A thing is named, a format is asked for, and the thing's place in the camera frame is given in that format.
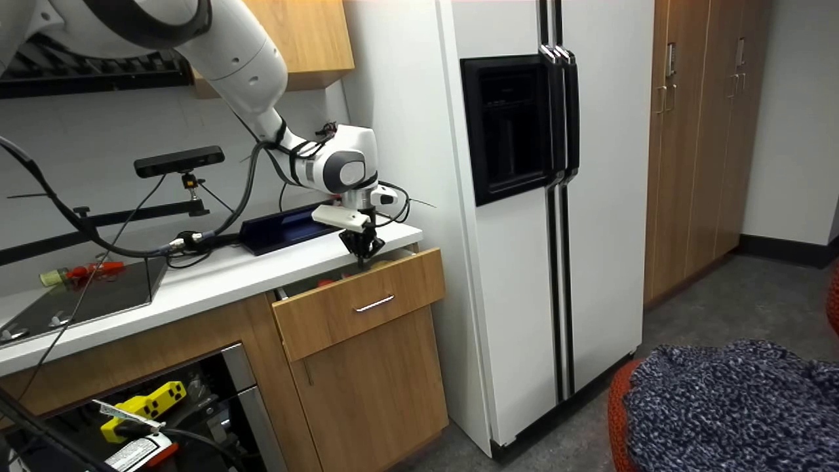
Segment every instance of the blue knit fabric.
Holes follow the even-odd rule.
[[[639,472],[839,471],[839,364],[768,341],[661,346],[624,397]]]

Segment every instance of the open drawer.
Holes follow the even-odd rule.
[[[440,300],[439,249],[412,254],[274,303],[289,362]]]

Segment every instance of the floor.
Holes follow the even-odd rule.
[[[839,338],[824,306],[831,271],[738,256],[644,316],[645,356],[660,344],[721,346],[764,338],[805,358],[839,360]],[[500,464],[456,425],[395,468],[425,471],[613,471],[607,434],[607,380],[558,426]]]

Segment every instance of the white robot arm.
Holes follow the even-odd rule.
[[[395,203],[378,183],[376,138],[368,128],[339,125],[332,139],[294,135],[274,105],[288,85],[285,61],[242,0],[4,0],[0,2],[0,74],[17,48],[42,33],[77,54],[124,58],[175,49],[218,91],[274,155],[291,185],[341,194],[344,209],[320,208],[315,219],[351,229],[341,238],[367,258],[375,207]]]

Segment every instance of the white refrigerator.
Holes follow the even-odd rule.
[[[641,342],[654,0],[344,5],[347,111],[381,177],[435,205],[409,223],[443,253],[446,403],[492,455]],[[557,43],[579,87],[567,186],[569,69],[540,50]]]

